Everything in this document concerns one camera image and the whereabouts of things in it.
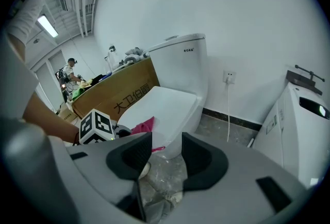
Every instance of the toilet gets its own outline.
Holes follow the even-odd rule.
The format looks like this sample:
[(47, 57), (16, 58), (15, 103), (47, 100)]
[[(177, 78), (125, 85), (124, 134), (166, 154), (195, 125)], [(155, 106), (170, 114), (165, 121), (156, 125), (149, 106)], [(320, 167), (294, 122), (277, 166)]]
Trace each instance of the toilet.
[(120, 117), (118, 124), (134, 128), (152, 116), (153, 152), (172, 159), (181, 153), (182, 132), (195, 132), (208, 89), (205, 35), (173, 37), (148, 50), (160, 87), (153, 87)]

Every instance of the brown cardboard box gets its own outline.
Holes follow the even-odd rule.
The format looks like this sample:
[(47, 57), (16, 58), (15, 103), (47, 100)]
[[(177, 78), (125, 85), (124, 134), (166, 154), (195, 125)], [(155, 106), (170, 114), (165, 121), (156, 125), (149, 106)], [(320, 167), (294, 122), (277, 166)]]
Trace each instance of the brown cardboard box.
[(72, 122), (77, 115), (68, 109), (65, 103), (61, 105), (60, 113), (58, 114), (62, 119), (66, 120), (68, 123)]
[(121, 115), (152, 87), (159, 86), (150, 58), (128, 66), (85, 91), (72, 108), (80, 118), (97, 109), (119, 120)]

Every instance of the wall outlet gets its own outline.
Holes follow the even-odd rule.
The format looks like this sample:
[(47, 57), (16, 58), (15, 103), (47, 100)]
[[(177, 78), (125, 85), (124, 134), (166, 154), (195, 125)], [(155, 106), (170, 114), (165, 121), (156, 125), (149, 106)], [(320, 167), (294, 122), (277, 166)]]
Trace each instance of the wall outlet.
[(223, 77), (222, 77), (222, 81), (228, 84), (235, 84), (235, 80), (236, 80), (236, 72), (234, 71), (228, 71), (228, 70), (224, 70), (223, 71)]

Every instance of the washing machine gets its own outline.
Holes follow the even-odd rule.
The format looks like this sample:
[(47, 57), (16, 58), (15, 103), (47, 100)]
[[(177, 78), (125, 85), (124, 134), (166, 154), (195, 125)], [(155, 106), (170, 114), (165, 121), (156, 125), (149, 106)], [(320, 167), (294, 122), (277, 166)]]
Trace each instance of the washing machine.
[(330, 112), (315, 92), (288, 83), (252, 148), (296, 176), (307, 188), (322, 180), (329, 161)]

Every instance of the black baseboard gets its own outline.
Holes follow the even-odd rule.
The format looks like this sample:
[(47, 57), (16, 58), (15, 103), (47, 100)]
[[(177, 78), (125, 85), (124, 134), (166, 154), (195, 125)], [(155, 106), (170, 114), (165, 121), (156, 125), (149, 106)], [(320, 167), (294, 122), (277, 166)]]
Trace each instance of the black baseboard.
[[(203, 114), (211, 116), (213, 118), (224, 120), (226, 122), (228, 121), (227, 114), (220, 113), (217, 111), (211, 111), (211, 110), (203, 108)], [(230, 116), (230, 123), (233, 123), (233, 124), (236, 124), (236, 125), (239, 125), (242, 127), (246, 127), (246, 128), (249, 128), (249, 129), (255, 130), (255, 131), (259, 131), (261, 129), (260, 124), (248, 122), (247, 120), (239, 119), (239, 118), (232, 117), (232, 116)]]

